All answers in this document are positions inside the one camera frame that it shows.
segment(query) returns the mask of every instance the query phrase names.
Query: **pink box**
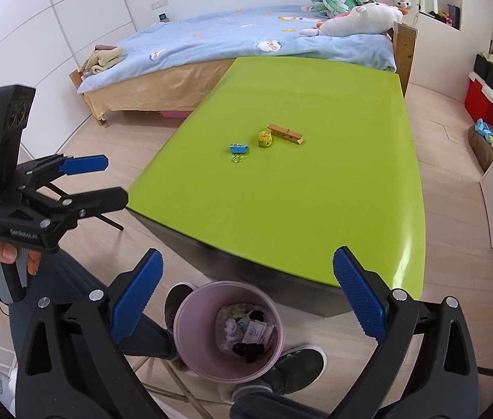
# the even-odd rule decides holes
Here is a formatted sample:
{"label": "pink box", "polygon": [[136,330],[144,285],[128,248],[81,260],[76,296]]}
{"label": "pink box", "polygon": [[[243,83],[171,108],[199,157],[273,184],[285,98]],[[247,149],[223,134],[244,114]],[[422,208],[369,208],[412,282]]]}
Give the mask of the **pink box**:
{"label": "pink box", "polygon": [[188,118],[191,111],[180,111],[180,110],[162,110],[161,114],[165,118]]}

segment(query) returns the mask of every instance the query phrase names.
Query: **white stuffed unicorn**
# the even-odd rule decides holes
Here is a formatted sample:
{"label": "white stuffed unicorn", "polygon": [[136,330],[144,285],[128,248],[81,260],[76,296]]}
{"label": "white stuffed unicorn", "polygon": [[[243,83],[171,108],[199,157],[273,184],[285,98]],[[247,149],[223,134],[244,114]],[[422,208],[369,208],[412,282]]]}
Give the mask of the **white stuffed unicorn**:
{"label": "white stuffed unicorn", "polygon": [[394,6],[384,3],[368,3],[346,14],[325,21],[315,29],[301,31],[302,36],[380,35],[402,22],[403,14]]}

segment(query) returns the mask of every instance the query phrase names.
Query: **bed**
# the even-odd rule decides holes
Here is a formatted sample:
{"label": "bed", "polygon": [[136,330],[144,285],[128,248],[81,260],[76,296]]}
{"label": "bed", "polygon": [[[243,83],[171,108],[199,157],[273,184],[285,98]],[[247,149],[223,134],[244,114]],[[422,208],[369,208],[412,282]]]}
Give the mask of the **bed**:
{"label": "bed", "polygon": [[369,66],[399,75],[405,94],[417,32],[400,24],[389,36],[306,38],[316,15],[299,6],[239,9],[155,24],[119,43],[125,60],[85,80],[70,77],[99,124],[108,111],[192,111],[237,57],[311,57]]}

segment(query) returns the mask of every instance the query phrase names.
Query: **wooden floor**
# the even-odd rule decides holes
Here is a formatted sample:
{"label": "wooden floor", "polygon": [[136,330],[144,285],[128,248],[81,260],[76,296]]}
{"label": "wooden floor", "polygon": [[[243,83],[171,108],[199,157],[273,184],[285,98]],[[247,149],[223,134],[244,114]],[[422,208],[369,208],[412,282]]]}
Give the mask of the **wooden floor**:
{"label": "wooden floor", "polygon": [[[427,249],[422,299],[440,302],[445,296],[459,299],[472,335],[479,365],[493,368],[493,249],[487,215],[479,187],[482,172],[468,146],[466,131],[472,120],[463,105],[417,86],[407,94],[413,140],[421,171],[426,211]],[[99,127],[89,121],[65,149],[70,155],[105,154],[111,163],[106,172],[62,178],[58,185],[70,193],[107,186],[127,188],[175,132],[178,120],[155,113],[118,113]],[[163,323],[162,307],[169,288],[179,281],[204,283],[205,277],[158,241],[127,211],[113,214],[124,232],[97,219],[83,221],[69,232],[61,246],[105,283],[132,268],[149,247],[161,251],[165,274],[147,314]],[[342,399],[365,366],[375,343],[365,337],[353,313],[318,318],[280,307],[287,324],[287,345],[312,343],[329,358],[324,376],[293,398],[324,411]],[[0,345],[8,347],[5,317],[0,320]],[[388,400],[402,392],[416,356],[419,339],[398,376]],[[162,388],[176,390],[159,362],[139,371],[141,378]],[[218,399],[215,386],[198,378],[183,377],[198,397]],[[482,409],[493,400],[493,379],[480,377]],[[198,417],[188,404],[168,401],[176,409]],[[228,417],[227,406],[209,406],[216,419]]]}

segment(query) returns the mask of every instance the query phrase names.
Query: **yarn ball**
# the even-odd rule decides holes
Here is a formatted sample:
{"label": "yarn ball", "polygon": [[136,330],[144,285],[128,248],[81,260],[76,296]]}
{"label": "yarn ball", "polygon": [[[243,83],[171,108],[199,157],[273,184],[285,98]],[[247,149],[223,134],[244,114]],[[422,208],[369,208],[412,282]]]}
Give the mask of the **yarn ball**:
{"label": "yarn ball", "polygon": [[258,144],[265,148],[272,144],[272,133],[270,131],[262,131],[258,135]]}

